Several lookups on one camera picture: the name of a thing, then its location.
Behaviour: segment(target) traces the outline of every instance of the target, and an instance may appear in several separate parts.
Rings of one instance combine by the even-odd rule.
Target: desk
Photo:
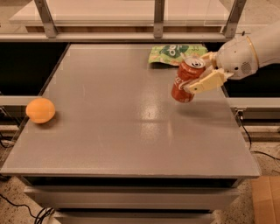
[[[48,6],[59,32],[152,32],[154,23],[154,0],[50,0]],[[199,26],[195,31],[208,26],[205,29],[219,32],[214,26],[221,29],[228,15],[219,0],[166,0],[164,25],[177,26],[177,30],[178,26]],[[11,17],[10,22],[26,26],[29,32],[43,31],[34,1]]]
[[[175,102],[177,70],[152,68],[151,48],[71,45],[44,92],[56,116],[25,125],[1,173],[44,207],[196,210],[181,218],[210,223],[257,163],[221,90]]]

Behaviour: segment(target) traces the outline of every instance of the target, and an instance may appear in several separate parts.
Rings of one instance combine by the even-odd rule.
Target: can label
[[[187,57],[178,67],[171,91],[172,97],[178,102],[190,102],[194,95],[184,90],[184,85],[196,80],[205,71],[205,62],[203,59],[190,56]]]

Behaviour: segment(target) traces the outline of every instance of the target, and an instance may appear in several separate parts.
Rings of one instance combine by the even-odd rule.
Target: snack bag
[[[172,66],[179,66],[185,56],[200,57],[207,53],[207,49],[200,44],[193,45],[161,45],[153,46],[150,51],[149,63],[161,62]]]

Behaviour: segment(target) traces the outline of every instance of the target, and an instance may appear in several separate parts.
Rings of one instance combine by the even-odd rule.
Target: can top
[[[205,66],[205,62],[203,59],[196,57],[196,56],[188,56],[185,58],[185,63],[189,67],[193,68],[202,68]]]

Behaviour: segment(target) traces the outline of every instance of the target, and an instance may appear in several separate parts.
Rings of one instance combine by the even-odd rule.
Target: metal leg
[[[34,0],[35,4],[38,9],[38,13],[41,17],[44,29],[45,29],[45,35],[49,39],[54,39],[56,35],[58,34],[55,25],[53,23],[53,19],[51,16],[51,13],[47,7],[46,0]]]
[[[155,0],[154,37],[161,39],[164,34],[165,0]]]
[[[242,15],[246,0],[235,0],[233,8],[230,12],[227,25],[225,26],[223,33],[226,38],[232,39],[235,36],[239,19]]]

